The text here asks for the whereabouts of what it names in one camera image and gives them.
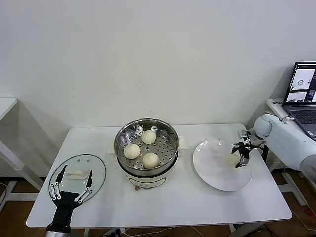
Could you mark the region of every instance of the laptop screen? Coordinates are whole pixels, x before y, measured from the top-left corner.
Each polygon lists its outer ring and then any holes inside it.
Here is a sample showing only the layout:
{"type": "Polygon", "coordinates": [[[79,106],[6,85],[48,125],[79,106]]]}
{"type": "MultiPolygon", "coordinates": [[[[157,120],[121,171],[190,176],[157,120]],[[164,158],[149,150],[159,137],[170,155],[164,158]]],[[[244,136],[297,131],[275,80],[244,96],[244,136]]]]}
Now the laptop screen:
{"type": "Polygon", "coordinates": [[[296,62],[283,104],[316,104],[316,62],[296,62]]]}

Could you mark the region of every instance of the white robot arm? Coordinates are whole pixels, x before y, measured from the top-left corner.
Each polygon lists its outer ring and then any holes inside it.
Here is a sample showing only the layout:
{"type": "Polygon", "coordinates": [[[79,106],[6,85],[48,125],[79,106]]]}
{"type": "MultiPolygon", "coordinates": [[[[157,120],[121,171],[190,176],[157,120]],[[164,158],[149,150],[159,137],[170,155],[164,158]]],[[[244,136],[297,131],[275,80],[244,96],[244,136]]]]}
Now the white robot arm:
{"type": "Polygon", "coordinates": [[[316,142],[298,129],[265,114],[258,117],[251,130],[250,143],[266,142],[268,148],[289,168],[300,170],[316,181],[316,142]]]}

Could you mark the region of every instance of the wooden floor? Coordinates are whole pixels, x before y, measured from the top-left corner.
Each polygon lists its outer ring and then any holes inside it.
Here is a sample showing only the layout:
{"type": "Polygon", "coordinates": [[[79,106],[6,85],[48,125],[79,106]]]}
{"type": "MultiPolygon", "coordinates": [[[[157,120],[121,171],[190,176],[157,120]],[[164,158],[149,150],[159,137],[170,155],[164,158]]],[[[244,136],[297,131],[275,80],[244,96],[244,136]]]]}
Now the wooden floor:
{"type": "MultiPolygon", "coordinates": [[[[291,172],[296,184],[307,199],[309,205],[316,211],[316,193],[311,188],[305,179],[299,178],[297,172],[291,172]]],[[[284,184],[284,180],[280,173],[273,173],[273,177],[277,184],[284,184]]],[[[15,192],[36,192],[36,189],[27,182],[19,182],[14,189],[15,192]]],[[[3,187],[0,186],[0,193],[3,192],[3,187]]],[[[316,217],[310,216],[306,206],[300,206],[294,195],[291,193],[283,194],[289,207],[299,215],[299,217],[312,229],[316,229],[316,217]]],[[[31,201],[9,201],[0,213],[0,237],[43,237],[45,236],[44,229],[31,229],[26,227],[26,219],[32,209],[33,202],[31,201]]],[[[279,237],[312,237],[316,232],[306,230],[299,220],[293,216],[291,220],[278,221],[267,223],[267,226],[275,232],[279,237]]],[[[223,226],[202,226],[196,227],[204,237],[226,237],[229,232],[227,225],[223,226]]],[[[129,229],[129,235],[145,234],[149,232],[163,230],[164,228],[136,228],[129,229]]],[[[84,230],[76,230],[83,235],[84,230]]],[[[91,237],[99,237],[104,234],[107,229],[91,230],[91,237]]],[[[179,227],[171,230],[166,230],[159,234],[149,235],[150,237],[199,237],[199,234],[190,227],[179,227]]],[[[251,237],[270,237],[268,231],[250,235],[251,237]]]]}

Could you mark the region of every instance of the robotic arm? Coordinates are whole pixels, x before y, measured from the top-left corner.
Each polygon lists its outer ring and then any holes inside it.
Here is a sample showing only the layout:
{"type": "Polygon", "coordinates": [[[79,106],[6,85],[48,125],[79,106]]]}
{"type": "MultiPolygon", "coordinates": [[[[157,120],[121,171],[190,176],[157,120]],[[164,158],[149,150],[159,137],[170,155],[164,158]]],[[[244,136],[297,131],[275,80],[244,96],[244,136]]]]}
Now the robotic arm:
{"type": "Polygon", "coordinates": [[[232,153],[239,150],[241,156],[236,168],[247,165],[250,151],[265,142],[286,166],[316,181],[316,142],[269,114],[258,117],[247,139],[235,144],[232,153]]]}

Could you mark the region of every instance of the steamed bun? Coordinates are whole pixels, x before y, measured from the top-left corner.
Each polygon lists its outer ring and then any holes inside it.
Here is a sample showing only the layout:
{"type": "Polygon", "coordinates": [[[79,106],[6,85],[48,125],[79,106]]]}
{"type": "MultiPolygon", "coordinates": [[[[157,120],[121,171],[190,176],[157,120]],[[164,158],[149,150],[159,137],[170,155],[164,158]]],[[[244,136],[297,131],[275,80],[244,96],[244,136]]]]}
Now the steamed bun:
{"type": "Polygon", "coordinates": [[[135,159],[140,154],[140,148],[137,144],[129,144],[124,149],[124,155],[128,159],[135,159]]]}
{"type": "Polygon", "coordinates": [[[142,141],[146,144],[152,144],[156,140],[155,132],[148,130],[142,134],[142,141]]]}
{"type": "Polygon", "coordinates": [[[155,153],[147,153],[143,157],[143,166],[147,169],[153,169],[159,165],[159,157],[155,153]]]}

